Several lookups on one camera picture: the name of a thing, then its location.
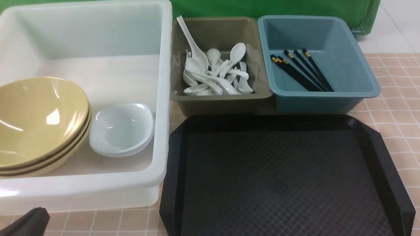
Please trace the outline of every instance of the black object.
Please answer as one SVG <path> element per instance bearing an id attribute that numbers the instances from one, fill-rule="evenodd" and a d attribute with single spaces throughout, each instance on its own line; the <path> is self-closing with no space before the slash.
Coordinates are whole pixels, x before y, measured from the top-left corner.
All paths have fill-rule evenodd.
<path id="1" fill-rule="evenodd" d="M 312 66 L 309 65 L 305 58 L 303 58 L 297 50 L 294 50 L 293 52 L 303 62 L 303 64 L 305 64 L 306 68 L 312 72 L 312 75 L 319 78 L 318 73 L 312 68 Z"/>
<path id="2" fill-rule="evenodd" d="M 317 92 L 322 92 L 322 90 L 320 88 L 316 87 L 316 85 L 314 83 L 312 83 L 312 81 L 310 81 L 308 78 L 306 78 L 304 75 L 302 75 L 302 73 L 300 73 L 295 67 L 290 65 L 289 62 L 287 62 L 281 56 L 277 56 L 277 58 L 282 60 L 286 64 L 286 66 L 289 67 L 290 70 L 293 71 L 295 74 L 297 74 L 300 78 L 305 80 L 307 83 L 311 84 L 316 89 Z"/>
<path id="3" fill-rule="evenodd" d="M 169 139 L 169 236 L 409 236 L 381 135 L 347 115 L 194 116 Z"/>
<path id="4" fill-rule="evenodd" d="M 0 236 L 43 236 L 49 221 L 50 215 L 45 208 L 34 208 L 0 230 Z"/>
<path id="5" fill-rule="evenodd" d="M 294 62 L 294 64 L 295 65 L 297 65 L 297 67 L 299 67 L 299 69 L 301 69 L 307 76 L 308 76 L 308 78 L 310 78 L 311 80 L 312 80 L 312 82 L 314 83 L 314 84 L 316 84 L 316 86 L 318 86 L 318 88 L 320 88 L 322 91 L 324 91 L 324 92 L 328 92 L 328 89 L 326 89 L 323 85 L 321 85 L 319 82 L 318 82 L 318 80 L 315 78 L 315 77 L 313 77 L 312 75 L 311 75 L 311 73 L 309 73 L 306 69 L 305 69 L 305 67 L 303 67 L 300 63 L 299 63 L 299 61 L 298 60 L 296 60 L 296 58 L 294 58 L 294 56 L 289 52 L 289 51 L 287 51 L 287 50 L 284 50 L 284 54 L 288 57 L 288 58 L 290 58 L 293 62 Z"/>
<path id="6" fill-rule="evenodd" d="M 309 84 L 307 81 L 302 79 L 299 75 L 295 74 L 290 68 L 284 63 L 282 60 L 278 59 L 275 55 L 271 55 L 271 60 L 280 67 L 284 72 L 290 75 L 291 78 L 296 80 L 300 85 L 302 85 L 306 90 L 310 92 L 317 91 L 317 89 L 312 85 Z"/>
<path id="7" fill-rule="evenodd" d="M 311 55 L 306 49 L 302 49 L 302 52 L 305 54 L 305 56 L 308 58 L 308 60 L 311 62 L 312 66 L 315 68 L 315 70 L 318 73 L 319 79 L 321 83 L 330 91 L 334 92 L 334 89 L 331 87 L 331 85 L 328 83 L 328 80 L 325 78 L 324 74 L 321 72 L 319 67 L 316 65 L 315 61 L 312 59 Z"/>

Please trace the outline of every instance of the green fabric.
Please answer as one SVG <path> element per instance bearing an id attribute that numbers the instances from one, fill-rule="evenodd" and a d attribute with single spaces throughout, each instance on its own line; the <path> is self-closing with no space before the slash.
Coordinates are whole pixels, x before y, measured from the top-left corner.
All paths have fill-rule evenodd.
<path id="1" fill-rule="evenodd" d="M 264 15 L 335 16 L 349 28 L 372 30 L 380 0 L 171 0 L 173 17 Z"/>

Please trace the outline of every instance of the yellow bowl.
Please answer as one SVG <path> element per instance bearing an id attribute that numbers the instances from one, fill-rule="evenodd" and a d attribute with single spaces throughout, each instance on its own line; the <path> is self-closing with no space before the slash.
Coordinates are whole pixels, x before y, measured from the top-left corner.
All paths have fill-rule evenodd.
<path id="1" fill-rule="evenodd" d="M 37 77 L 0 87 L 0 168 L 60 150 L 80 131 L 89 101 L 77 84 Z"/>
<path id="2" fill-rule="evenodd" d="M 13 167 L 13 168 L 0 168 L 0 178 L 29 173 L 29 172 L 44 168 L 50 165 L 51 163 L 57 161 L 58 159 L 67 155 L 78 143 L 80 143 L 80 140 L 82 139 L 82 137 L 85 136 L 86 131 L 90 129 L 91 124 L 92 124 L 92 108 L 89 107 L 89 113 L 88 113 L 85 123 L 83 124 L 83 127 L 80 129 L 80 132 L 74 137 L 74 139 L 71 142 L 69 142 L 66 146 L 60 149 L 57 153 L 46 156 L 45 158 L 39 159 L 34 163 L 30 163 L 30 164 L 19 166 L 19 167 Z"/>
<path id="3" fill-rule="evenodd" d="M 39 165 L 36 168 L 30 170 L 19 171 L 16 173 L 10 174 L 0 174 L 0 179 L 3 178 L 23 178 L 23 177 L 35 177 L 39 175 L 44 175 L 50 171 L 57 169 L 58 167 L 64 165 L 68 159 L 73 156 L 83 145 L 83 142 L 89 135 L 90 127 L 92 126 L 92 119 L 89 119 L 89 123 L 83 133 L 80 134 L 80 138 L 73 143 L 73 146 L 67 148 L 65 151 L 60 152 L 57 155 L 57 158 L 54 158 L 52 161 L 43 165 Z"/>

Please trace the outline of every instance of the blue container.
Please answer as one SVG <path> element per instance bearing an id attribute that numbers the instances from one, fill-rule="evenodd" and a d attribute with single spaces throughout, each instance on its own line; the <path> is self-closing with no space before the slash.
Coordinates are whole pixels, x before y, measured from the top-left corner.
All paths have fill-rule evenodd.
<path id="1" fill-rule="evenodd" d="M 343 20 L 327 16 L 263 16 L 258 19 L 258 28 L 278 112 L 346 114 L 364 98 L 380 94 L 381 87 Z M 298 69 L 283 51 L 287 49 L 294 55 L 293 50 L 301 52 L 302 48 L 308 50 L 335 92 L 309 92 L 271 61 L 270 54 L 275 54 Z"/>

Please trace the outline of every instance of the chopsticks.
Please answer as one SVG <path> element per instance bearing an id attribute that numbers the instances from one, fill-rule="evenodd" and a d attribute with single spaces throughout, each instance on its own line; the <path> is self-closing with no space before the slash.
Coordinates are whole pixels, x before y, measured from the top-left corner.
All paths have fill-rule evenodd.
<path id="1" fill-rule="evenodd" d="M 331 87 L 331 85 L 328 83 L 327 79 L 325 78 L 324 74 L 322 74 L 319 67 L 316 65 L 315 61 L 312 59 L 311 55 L 306 49 L 302 49 L 302 52 L 305 54 L 305 56 L 308 58 L 308 60 L 311 62 L 312 66 L 315 68 L 315 70 L 318 72 L 318 78 L 320 79 L 321 83 L 330 91 L 334 92 L 334 89 Z"/>
<path id="2" fill-rule="evenodd" d="M 311 75 L 311 73 L 309 73 L 306 69 L 305 69 L 305 67 L 303 67 L 300 63 L 299 63 L 299 61 L 297 61 L 296 60 L 296 58 L 294 58 L 294 56 L 289 52 L 289 51 L 287 51 L 287 50 L 284 50 L 284 54 L 288 57 L 288 58 L 290 58 L 294 63 L 295 63 L 295 65 L 297 65 L 297 67 L 299 67 L 299 69 L 301 69 L 311 80 L 312 80 L 312 82 L 313 83 L 315 83 L 321 90 L 323 90 L 323 91 L 325 91 L 325 92 L 328 92 L 328 89 L 326 89 L 323 85 L 321 85 L 319 82 L 318 82 L 318 80 L 317 79 L 315 79 L 312 75 Z"/>
<path id="3" fill-rule="evenodd" d="M 290 58 L 297 67 L 306 74 L 303 75 L 300 71 L 298 71 L 295 67 L 293 67 L 290 63 L 288 63 L 285 59 L 281 56 L 276 56 L 271 54 L 271 60 L 279 66 L 283 71 L 285 71 L 288 75 L 290 75 L 295 81 L 301 84 L 306 90 L 310 92 L 334 92 L 331 85 L 328 83 L 327 79 L 325 78 L 324 74 L 322 74 L 319 67 L 316 65 L 315 61 L 312 59 L 311 55 L 308 53 L 306 49 L 302 50 L 308 60 L 311 62 L 315 70 L 309 65 L 308 62 L 299 54 L 297 50 L 294 50 L 294 53 L 299 59 L 305 64 L 305 66 L 312 72 L 308 72 L 305 67 L 299 63 L 299 61 L 288 51 L 284 50 L 284 54 Z"/>
<path id="4" fill-rule="evenodd" d="M 271 60 L 288 75 L 290 75 L 294 80 L 296 80 L 300 85 L 302 85 L 306 90 L 310 92 L 320 92 L 321 90 L 317 88 L 311 81 L 306 77 L 302 76 L 293 66 L 291 66 L 286 60 L 281 57 L 276 57 L 275 55 L 270 55 Z"/>

